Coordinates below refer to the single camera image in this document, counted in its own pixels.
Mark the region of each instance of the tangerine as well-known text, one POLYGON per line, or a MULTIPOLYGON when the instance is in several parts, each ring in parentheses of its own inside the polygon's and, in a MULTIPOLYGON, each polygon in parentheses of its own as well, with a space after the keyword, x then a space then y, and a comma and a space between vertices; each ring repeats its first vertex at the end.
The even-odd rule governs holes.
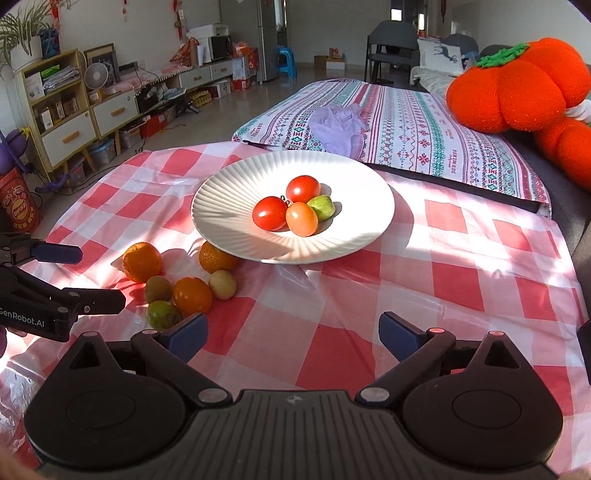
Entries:
POLYGON ((185 317, 207 313, 212 307, 213 292, 201 278, 184 277, 174 286, 174 302, 185 317))
POLYGON ((136 283, 146 283, 162 270, 162 257, 152 244, 140 242, 123 254, 123 272, 136 283))
POLYGON ((239 261, 238 257, 227 254, 209 242, 205 242, 199 251, 199 263, 207 273, 214 273, 218 270, 233 270, 239 261))

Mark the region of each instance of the pillow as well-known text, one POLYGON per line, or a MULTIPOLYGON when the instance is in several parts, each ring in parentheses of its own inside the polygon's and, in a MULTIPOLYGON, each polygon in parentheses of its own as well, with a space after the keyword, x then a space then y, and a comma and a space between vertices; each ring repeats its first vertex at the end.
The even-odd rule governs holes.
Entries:
POLYGON ((464 73, 460 47, 419 39, 418 49, 421 52, 421 67, 453 76, 464 73))

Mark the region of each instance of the white flower pot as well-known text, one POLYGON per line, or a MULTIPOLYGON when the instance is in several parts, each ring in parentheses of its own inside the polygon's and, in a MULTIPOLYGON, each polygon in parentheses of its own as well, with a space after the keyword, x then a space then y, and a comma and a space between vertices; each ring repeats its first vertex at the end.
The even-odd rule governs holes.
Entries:
POLYGON ((43 49, 41 48, 41 37, 36 36, 31 39, 30 54, 27 54, 22 44, 18 44, 10 51, 10 65, 15 72, 22 70, 34 61, 43 58, 43 49))

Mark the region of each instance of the red cherry tomato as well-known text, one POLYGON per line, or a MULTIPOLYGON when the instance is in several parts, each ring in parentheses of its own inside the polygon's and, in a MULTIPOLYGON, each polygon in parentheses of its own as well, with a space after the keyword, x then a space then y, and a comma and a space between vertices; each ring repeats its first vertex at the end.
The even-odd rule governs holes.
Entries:
POLYGON ((269 232, 285 226, 287 204, 279 197, 265 197, 252 210, 252 221, 255 225, 269 232))
POLYGON ((287 186, 285 196, 293 203, 308 203, 314 197, 320 195, 320 183, 314 177, 301 175, 294 178, 287 186))
POLYGON ((310 236, 318 228, 318 216, 303 202, 297 202, 287 208, 285 214, 287 226, 297 236, 310 236))

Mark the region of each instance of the knitted pumpkin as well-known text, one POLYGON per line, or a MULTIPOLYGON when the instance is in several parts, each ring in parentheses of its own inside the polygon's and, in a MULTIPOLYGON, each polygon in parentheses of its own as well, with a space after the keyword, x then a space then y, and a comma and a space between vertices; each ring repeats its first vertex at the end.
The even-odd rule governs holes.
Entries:
POLYGON ((534 133, 546 158, 562 168, 567 177, 591 192, 591 127, 573 118, 562 117, 534 133))
POLYGON ((497 134, 549 126, 591 90, 581 55, 556 38, 519 44, 482 58, 452 82, 447 105, 462 125, 497 134))

